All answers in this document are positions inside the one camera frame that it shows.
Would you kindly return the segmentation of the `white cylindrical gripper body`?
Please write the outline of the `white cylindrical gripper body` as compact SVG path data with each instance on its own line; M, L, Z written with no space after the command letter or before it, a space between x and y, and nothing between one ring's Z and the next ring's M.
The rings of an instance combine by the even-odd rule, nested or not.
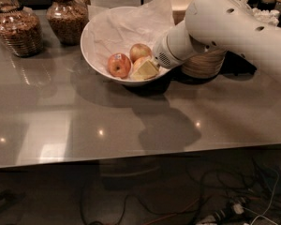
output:
M208 51L207 43L200 42L206 34L201 23L179 22L155 42L154 59L166 69L179 67L190 57Z

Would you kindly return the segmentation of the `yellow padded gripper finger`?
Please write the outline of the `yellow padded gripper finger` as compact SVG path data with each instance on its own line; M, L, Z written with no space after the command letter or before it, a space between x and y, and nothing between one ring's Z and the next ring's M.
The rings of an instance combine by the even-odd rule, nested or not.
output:
M154 78L159 73L158 66L151 60L143 62L140 67L130 75L134 81L145 81Z

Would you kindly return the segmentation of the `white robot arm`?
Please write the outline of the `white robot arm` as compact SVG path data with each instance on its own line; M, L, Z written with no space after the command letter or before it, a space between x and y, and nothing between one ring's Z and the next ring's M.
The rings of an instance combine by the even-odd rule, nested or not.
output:
M167 69L199 54L235 53L281 83L281 28L254 18L235 0L193 0L183 21L159 32L140 19L137 27L155 38L153 55Z

